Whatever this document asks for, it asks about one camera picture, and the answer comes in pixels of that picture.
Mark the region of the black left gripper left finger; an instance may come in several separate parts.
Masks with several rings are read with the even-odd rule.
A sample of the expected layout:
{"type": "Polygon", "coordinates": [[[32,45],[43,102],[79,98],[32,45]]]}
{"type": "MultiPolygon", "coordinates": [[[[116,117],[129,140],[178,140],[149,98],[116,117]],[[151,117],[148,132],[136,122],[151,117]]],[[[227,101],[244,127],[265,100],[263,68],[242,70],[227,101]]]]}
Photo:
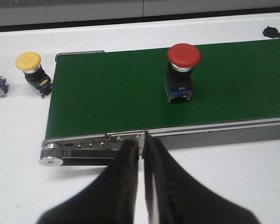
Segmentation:
{"type": "Polygon", "coordinates": [[[46,211],[40,224],[132,224],[138,186],[137,143],[125,140],[104,171],[85,189],[46,211]]]}

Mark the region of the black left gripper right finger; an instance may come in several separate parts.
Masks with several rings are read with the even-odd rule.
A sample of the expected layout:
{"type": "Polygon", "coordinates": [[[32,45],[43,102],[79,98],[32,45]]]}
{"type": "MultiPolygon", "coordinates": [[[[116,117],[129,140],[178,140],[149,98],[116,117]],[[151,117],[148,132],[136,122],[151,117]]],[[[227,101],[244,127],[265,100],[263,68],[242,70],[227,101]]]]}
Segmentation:
{"type": "Polygon", "coordinates": [[[259,223],[249,210],[219,196],[188,174],[158,138],[145,137],[142,156],[149,223],[259,223]]]}

